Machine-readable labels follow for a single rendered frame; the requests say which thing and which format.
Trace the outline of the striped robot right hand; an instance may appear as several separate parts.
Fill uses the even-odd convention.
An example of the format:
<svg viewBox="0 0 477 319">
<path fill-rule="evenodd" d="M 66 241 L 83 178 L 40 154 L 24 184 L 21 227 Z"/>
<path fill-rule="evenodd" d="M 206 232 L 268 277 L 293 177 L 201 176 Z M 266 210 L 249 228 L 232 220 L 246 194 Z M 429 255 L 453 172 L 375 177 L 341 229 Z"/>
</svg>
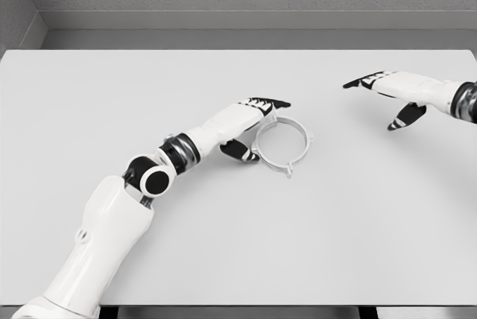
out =
<svg viewBox="0 0 477 319">
<path fill-rule="evenodd" d="M 442 81 L 410 72 L 375 72 L 343 85 L 344 89 L 361 87 L 389 98 L 403 100 L 406 105 L 388 125 L 388 131 L 399 130 L 424 116 L 427 105 L 446 105 Z"/>
</svg>

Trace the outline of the striped robot left hand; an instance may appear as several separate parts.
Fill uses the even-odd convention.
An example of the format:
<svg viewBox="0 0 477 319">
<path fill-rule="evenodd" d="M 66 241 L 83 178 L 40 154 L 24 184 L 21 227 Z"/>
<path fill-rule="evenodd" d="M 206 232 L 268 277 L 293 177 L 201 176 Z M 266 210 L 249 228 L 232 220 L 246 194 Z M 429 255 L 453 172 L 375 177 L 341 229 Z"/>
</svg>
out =
<svg viewBox="0 0 477 319">
<path fill-rule="evenodd" d="M 216 142 L 223 154 L 242 162 L 257 162 L 259 156 L 236 137 L 255 127 L 270 113 L 290 106 L 287 101 L 251 97 L 221 110 L 203 126 L 217 136 Z"/>
</svg>

